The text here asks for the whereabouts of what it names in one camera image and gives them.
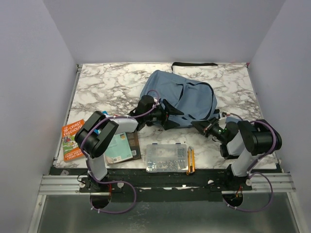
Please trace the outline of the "blue student backpack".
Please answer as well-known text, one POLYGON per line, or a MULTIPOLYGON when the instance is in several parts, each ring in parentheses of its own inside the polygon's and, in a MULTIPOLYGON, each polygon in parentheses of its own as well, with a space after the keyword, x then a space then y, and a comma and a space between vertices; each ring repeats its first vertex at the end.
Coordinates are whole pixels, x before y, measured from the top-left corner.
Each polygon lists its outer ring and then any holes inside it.
POLYGON ((173 107, 182 111, 182 116, 170 115, 169 120, 179 122, 179 128, 191 127, 192 121, 220 119, 221 112, 217 108, 216 94, 209 83, 191 80, 180 75, 156 70, 148 78, 140 97, 148 91, 156 90, 160 105, 166 99, 173 107))

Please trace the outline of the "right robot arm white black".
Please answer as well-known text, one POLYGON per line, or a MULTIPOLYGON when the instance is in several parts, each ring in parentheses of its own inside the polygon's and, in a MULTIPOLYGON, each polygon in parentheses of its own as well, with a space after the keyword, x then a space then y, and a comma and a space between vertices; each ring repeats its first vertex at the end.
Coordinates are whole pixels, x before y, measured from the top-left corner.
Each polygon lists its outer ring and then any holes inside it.
POLYGON ((221 143, 220 153, 224 159, 235 160, 228 168, 231 174, 223 179, 229 190, 239 187, 240 177, 249 176, 263 157, 282 147, 280 134, 264 119, 229 121, 224 128, 216 118, 192 121, 191 124, 203 136, 215 137, 221 143))

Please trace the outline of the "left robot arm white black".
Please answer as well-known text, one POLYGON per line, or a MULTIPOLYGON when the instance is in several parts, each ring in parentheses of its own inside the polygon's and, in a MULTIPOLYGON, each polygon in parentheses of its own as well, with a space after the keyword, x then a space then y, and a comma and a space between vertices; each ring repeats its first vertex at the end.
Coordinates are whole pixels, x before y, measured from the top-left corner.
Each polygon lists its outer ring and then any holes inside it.
POLYGON ((140 131, 147 123, 160 122, 165 130, 178 127, 169 116, 182 116, 184 113, 173 107, 166 99, 159 103, 150 95, 144 95, 137 107, 126 116, 106 116, 100 111, 91 117, 75 134, 74 141, 86 157, 91 186, 98 192, 107 188, 107 168, 104 152, 113 136, 120 133, 140 131))

